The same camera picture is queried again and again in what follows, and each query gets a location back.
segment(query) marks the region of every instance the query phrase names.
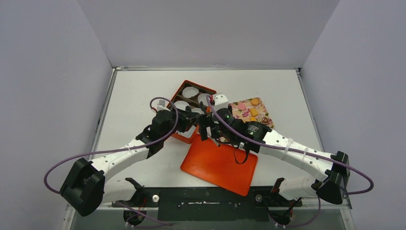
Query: black joint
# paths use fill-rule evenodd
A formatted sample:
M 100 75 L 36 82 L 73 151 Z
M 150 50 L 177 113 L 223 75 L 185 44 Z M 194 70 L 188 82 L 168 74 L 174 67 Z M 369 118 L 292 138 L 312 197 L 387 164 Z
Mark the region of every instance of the black joint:
M 271 193 L 279 193 L 279 187 L 281 186 L 282 182 L 285 180 L 285 178 L 281 177 L 276 179 L 275 184 L 273 185 L 273 188 L 271 190 Z
M 128 181 L 128 182 L 130 182 L 132 185 L 134 185 L 134 188 L 135 188 L 136 190 L 142 190 L 143 186 L 140 185 L 140 184 L 139 184 L 136 180 L 134 180 L 133 178 L 127 177 L 125 180 Z
M 315 191 L 317 191 L 318 189 L 319 189 L 319 187 L 321 186 L 321 182 L 320 181 L 318 181 L 318 180 L 316 180 L 310 187 L 313 189 L 313 190 L 315 190 Z
M 204 114 L 207 114 L 206 107 L 204 106 L 203 102 L 200 102 L 199 105 L 200 105 L 200 109 L 204 112 Z
M 233 114 L 233 107 L 231 107 L 231 104 L 228 104 L 228 110 L 230 111 L 231 114 Z
M 197 118 L 199 124 L 199 133 L 201 140 L 207 140 L 207 127 L 208 127 L 208 120 L 207 116 L 200 116 Z

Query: white wall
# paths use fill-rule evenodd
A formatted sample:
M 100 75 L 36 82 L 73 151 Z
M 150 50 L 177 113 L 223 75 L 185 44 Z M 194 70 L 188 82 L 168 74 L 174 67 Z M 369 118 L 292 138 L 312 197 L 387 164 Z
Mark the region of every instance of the white wall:
M 59 229 L 67 203 L 42 178 L 90 150 L 112 68 L 75 0 L 0 6 L 0 228 Z
M 339 0 L 78 0 L 113 66 L 301 67 Z
M 359 230 L 406 229 L 406 1 L 341 0 L 303 69 L 322 143 L 375 188 L 351 197 Z M 349 191 L 367 187 L 352 174 Z

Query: purple cable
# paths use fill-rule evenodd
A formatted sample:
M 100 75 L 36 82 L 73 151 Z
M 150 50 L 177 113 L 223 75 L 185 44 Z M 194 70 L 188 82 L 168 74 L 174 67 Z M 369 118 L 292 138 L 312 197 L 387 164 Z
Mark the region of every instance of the purple cable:
M 318 210 L 314 217 L 312 217 L 310 220 L 308 220 L 305 223 L 296 224 L 296 225 L 288 225 L 288 226 L 285 225 L 285 228 L 297 228 L 297 227 L 302 227 L 304 225 L 308 225 L 308 224 L 312 223 L 313 221 L 315 221 L 315 219 L 317 219 L 317 217 L 320 215 L 320 212 L 321 212 L 321 201 L 320 201 L 320 198 L 318 197 Z M 269 217 L 273 222 L 276 223 L 276 221 L 272 218 L 271 215 L 269 215 Z
M 260 143 L 260 142 L 251 140 L 251 139 L 249 139 L 248 137 L 243 136 L 242 134 L 238 133 L 238 132 L 235 131 L 230 125 L 228 125 L 228 124 L 220 117 L 220 115 L 214 110 L 212 104 L 210 103 L 210 96 L 209 96 L 209 95 L 206 96 L 206 100 L 207 100 L 207 103 L 209 104 L 210 109 L 212 110 L 213 114 L 217 117 L 217 119 L 218 119 L 221 123 L 223 123 L 224 126 L 226 126 L 231 132 L 233 132 L 233 133 L 234 133 L 235 135 L 237 135 L 238 137 L 240 137 L 240 138 L 242 138 L 242 139 L 244 139 L 244 140 L 246 140 L 246 141 L 248 141 L 248 142 L 251 142 L 251 143 L 253 143 L 253 144 L 259 145 L 259 146 L 264 146 L 264 147 L 271 148 L 271 149 L 275 149 L 275 150 L 285 150 L 284 147 L 274 146 L 274 145 L 267 145 L 267 144 L 264 144 L 264 143 Z M 292 148 L 289 148 L 288 150 L 289 150 L 289 151 L 293 151 L 293 152 L 297 152 L 297 153 L 304 154 L 304 151 L 303 151 L 303 150 L 292 149 Z M 371 190 L 373 189 L 373 187 L 374 187 L 374 183 L 373 183 L 372 179 L 371 179 L 369 176 L 367 176 L 367 175 L 364 174 L 363 172 L 359 171 L 358 169 L 356 169 L 356 168 L 354 168 L 354 167 L 352 167 L 352 166 L 350 166 L 350 165 L 344 164 L 344 163 L 342 163 L 342 162 L 333 160 L 333 159 L 328 158 L 328 157 L 319 156 L 319 155 L 317 155 L 317 154 L 313 154 L 313 153 L 310 153 L 310 152 L 306 152 L 306 155 L 311 156 L 311 157 L 317 157 L 317 158 L 320 158 L 320 159 L 323 159 L 323 160 L 326 160 L 326 161 L 330 161 L 330 162 L 333 162 L 334 164 L 338 164 L 338 165 L 340 165 L 340 166 L 342 166 L 342 167 L 345 167 L 345 168 L 347 168 L 347 169 L 349 169 L 349 170 L 351 170 L 351 171 L 354 171 L 354 172 L 358 173 L 360 176 L 364 177 L 365 179 L 367 179 L 367 180 L 369 181 L 369 183 L 370 183 L 369 188 L 364 189 L 364 190 L 359 190 L 359 191 L 347 193 L 348 195 L 355 195 L 355 194 L 367 193 L 367 192 L 371 191 Z
M 138 217 L 138 214 L 134 214 L 134 215 L 132 215 L 132 216 L 130 216 L 125 222 L 126 222 L 126 224 L 132 219 L 132 218 L 134 218 L 134 217 Z M 132 225 L 132 224 L 130 224 L 133 228 L 135 228 L 135 229 L 153 229 L 153 228 L 158 228 L 158 227 L 163 227 L 163 226 L 166 226 L 166 225 L 151 225 L 151 226 L 137 226 L 137 225 Z
M 155 221 L 156 223 L 159 223 L 159 224 L 160 224 L 160 225 L 154 225 L 154 226 L 134 226 L 134 228 L 136 228 L 136 229 L 151 229 L 151 228 L 157 228 L 157 227 L 163 227 L 163 226 L 173 226 L 173 224 L 171 224 L 171 223 L 165 223 L 165 222 L 162 222 L 162 221 L 160 221 L 160 220 L 157 220 L 157 219 L 155 219 L 155 218 L 153 218 L 153 217 L 147 216 L 147 215 L 145 215 L 144 213 L 142 213 L 141 211 L 138 211 L 138 210 L 136 210 L 136 209 L 134 209 L 134 208 L 132 208 L 132 207 L 130 207 L 130 206 L 127 206 L 127 205 L 125 205 L 125 204 L 123 204 L 123 203 L 121 203 L 121 202 L 117 202 L 117 201 L 116 201 L 115 204 L 118 204 L 118 205 L 120 205 L 120 206 L 122 206 L 122 207 L 125 207 L 125 208 L 127 208 L 127 209 L 129 209 L 129 210 L 131 210 L 131 211 L 133 211 L 133 212 L 135 212 L 135 213 L 137 213 L 137 215 L 141 215 L 141 216 L 143 216 L 143 217 L 145 217 L 145 218 L 148 218 L 148 219 L 153 220 L 153 221 Z M 130 217 L 126 220 L 126 222 L 128 222 L 132 217 L 137 216 L 137 215 L 132 215 L 132 216 L 130 216 Z
M 158 143 L 158 142 L 161 142 L 162 140 L 165 140 L 167 137 L 169 137 L 169 136 L 173 133 L 173 131 L 176 129 L 176 125 L 178 124 L 178 118 L 179 118 L 178 109 L 177 109 L 176 106 L 173 104 L 173 102 L 171 102 L 170 100 L 168 100 L 168 99 L 166 99 L 166 98 L 164 98 L 164 97 L 155 97 L 155 98 L 153 98 L 153 99 L 149 102 L 149 107 L 150 107 L 151 109 L 153 108 L 153 107 L 152 107 L 152 102 L 153 102 L 154 100 L 156 100 L 156 99 L 162 99 L 162 100 L 165 100 L 165 101 L 169 102 L 170 105 L 175 109 L 175 114 L 176 114 L 175 124 L 173 125 L 173 128 L 172 128 L 165 136 L 159 138 L 158 140 L 154 140 L 154 141 L 152 141 L 152 142 L 150 142 L 150 143 L 147 143 L 147 144 L 145 144 L 145 145 L 134 146 L 134 147 L 125 148 L 125 149 L 113 149 L 113 150 L 104 150 L 104 151 L 88 152 L 88 153 L 83 153 L 83 154 L 79 154 L 79 155 L 76 155 L 76 156 L 68 157 L 68 158 L 66 158 L 66 159 L 64 159 L 64 160 L 62 160 L 62 161 L 56 163 L 54 166 L 52 166 L 52 167 L 45 173 L 45 176 L 44 176 L 44 184 L 45 184 L 45 187 L 46 187 L 47 189 L 49 189 L 51 192 L 54 192 L 54 193 L 56 193 L 56 194 L 59 194 L 59 191 L 58 191 L 58 190 L 52 188 L 52 187 L 48 184 L 47 179 L 48 179 L 48 175 L 49 175 L 56 167 L 58 167 L 59 165 L 65 163 L 65 162 L 67 162 L 67 161 L 73 160 L 73 159 L 75 159 L 75 158 L 85 157 L 85 156 L 95 155 L 95 154 L 122 152 L 122 151 L 128 151 L 128 149 L 130 149 L 130 150 L 140 149 L 140 148 L 143 148 L 143 147 L 148 147 L 148 146 L 154 145 L 154 144 L 156 144 L 156 143 Z

